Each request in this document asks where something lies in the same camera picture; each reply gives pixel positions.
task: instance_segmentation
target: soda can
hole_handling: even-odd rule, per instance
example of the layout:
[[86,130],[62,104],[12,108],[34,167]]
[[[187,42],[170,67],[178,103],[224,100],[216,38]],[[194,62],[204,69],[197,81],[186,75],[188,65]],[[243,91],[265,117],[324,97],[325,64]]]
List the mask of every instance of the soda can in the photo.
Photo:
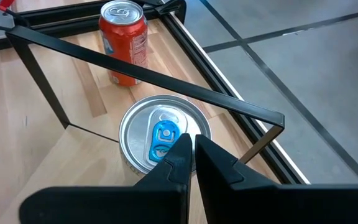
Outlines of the soda can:
[[182,133],[193,141],[192,171],[196,169],[196,134],[211,139],[205,115],[193,103],[172,95],[155,95],[135,103],[119,127],[119,145],[127,185],[134,185],[164,157]]
[[[101,8],[99,28],[104,53],[116,59],[147,68],[147,21],[140,5],[115,0]],[[113,82],[123,86],[140,83],[127,75],[109,71]]]

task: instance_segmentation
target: wooden table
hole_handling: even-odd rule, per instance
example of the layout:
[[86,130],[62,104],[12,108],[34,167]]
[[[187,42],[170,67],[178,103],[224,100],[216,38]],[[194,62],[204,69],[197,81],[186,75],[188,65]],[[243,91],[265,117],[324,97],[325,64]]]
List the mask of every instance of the wooden table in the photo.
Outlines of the wooden table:
[[[103,52],[99,32],[64,38]],[[13,49],[0,51],[0,223],[18,223],[20,203],[35,191],[54,185],[125,185],[118,128],[126,110],[151,95],[174,92],[141,83],[112,84],[108,71],[49,49],[31,45],[34,55],[73,126],[63,129]],[[149,69],[194,83],[208,84],[167,28],[149,21]],[[236,157],[251,143],[224,109],[178,95],[207,117],[213,141]],[[248,164],[278,182],[258,155]],[[190,223],[206,223],[197,178],[192,178]]]

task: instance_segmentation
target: can lid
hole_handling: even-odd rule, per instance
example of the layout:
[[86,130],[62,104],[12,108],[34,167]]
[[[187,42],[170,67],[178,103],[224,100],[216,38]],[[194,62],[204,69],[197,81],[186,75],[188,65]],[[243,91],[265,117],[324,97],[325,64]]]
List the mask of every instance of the can lid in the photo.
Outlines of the can lid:
[[133,24],[142,18],[143,9],[132,1],[115,0],[102,6],[100,14],[106,21],[123,26]]
[[169,151],[181,133],[193,141],[192,170],[196,169],[196,134],[211,138],[204,114],[193,103],[173,96],[156,95],[135,103],[124,115],[119,142],[126,159],[144,174],[149,173]]

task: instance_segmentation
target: floor tile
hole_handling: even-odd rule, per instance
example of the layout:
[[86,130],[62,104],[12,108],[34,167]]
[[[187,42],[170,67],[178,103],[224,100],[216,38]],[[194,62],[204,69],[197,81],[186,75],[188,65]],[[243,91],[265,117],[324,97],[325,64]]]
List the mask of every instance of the floor tile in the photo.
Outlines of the floor tile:
[[358,162],[358,19],[251,47]]
[[244,38],[358,12],[355,0],[207,0]]
[[248,102],[286,116],[279,143],[312,183],[358,183],[358,178],[240,48],[209,56]]
[[186,0],[185,27],[202,47],[234,40],[199,0]]

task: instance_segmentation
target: red soda can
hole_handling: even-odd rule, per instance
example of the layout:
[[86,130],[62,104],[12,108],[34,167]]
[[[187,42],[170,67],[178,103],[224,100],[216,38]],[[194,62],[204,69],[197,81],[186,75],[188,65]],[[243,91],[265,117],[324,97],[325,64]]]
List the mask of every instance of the red soda can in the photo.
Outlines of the red soda can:
[[[106,55],[147,68],[147,21],[140,5],[115,0],[101,8],[99,27]],[[123,86],[140,83],[127,75],[109,71],[113,82]]]

